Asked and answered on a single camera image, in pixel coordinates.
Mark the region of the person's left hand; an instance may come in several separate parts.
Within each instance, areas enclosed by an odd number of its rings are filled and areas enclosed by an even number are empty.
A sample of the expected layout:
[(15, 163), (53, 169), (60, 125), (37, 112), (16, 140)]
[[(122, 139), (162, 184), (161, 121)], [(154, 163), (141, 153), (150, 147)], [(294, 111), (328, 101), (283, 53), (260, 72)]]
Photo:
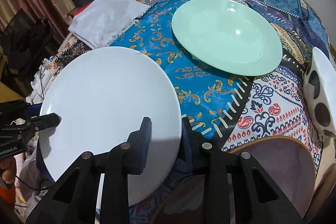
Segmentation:
[(14, 157), (2, 159), (0, 162), (1, 178), (6, 184), (12, 184), (15, 182), (15, 176), (17, 174), (17, 166)]

